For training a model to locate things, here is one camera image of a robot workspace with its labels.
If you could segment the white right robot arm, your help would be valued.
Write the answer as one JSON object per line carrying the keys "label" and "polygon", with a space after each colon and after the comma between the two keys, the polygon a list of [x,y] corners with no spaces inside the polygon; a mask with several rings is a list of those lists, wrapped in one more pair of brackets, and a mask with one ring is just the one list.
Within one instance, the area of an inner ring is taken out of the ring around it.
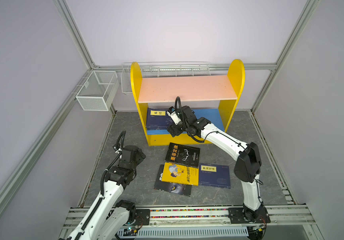
{"label": "white right robot arm", "polygon": [[168,109],[168,116],[173,120],[168,127],[172,137],[187,133],[197,143],[209,141],[235,160],[234,174],[242,184],[245,220],[249,223],[257,220],[268,223],[268,212],[260,194],[263,182],[260,180],[262,161],[258,145],[232,137],[204,117],[198,119],[189,106],[181,104],[180,97],[176,97],[174,106]]}

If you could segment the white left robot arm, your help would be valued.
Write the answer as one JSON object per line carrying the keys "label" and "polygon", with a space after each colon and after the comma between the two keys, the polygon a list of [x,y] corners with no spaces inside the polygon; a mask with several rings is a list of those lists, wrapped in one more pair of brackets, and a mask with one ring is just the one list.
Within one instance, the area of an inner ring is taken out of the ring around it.
{"label": "white left robot arm", "polygon": [[125,146],[126,131],[122,131],[113,146],[117,156],[104,170],[100,191],[68,240],[119,240],[122,226],[136,221],[136,205],[118,201],[125,188],[137,175],[137,166],[146,158],[137,146]]}

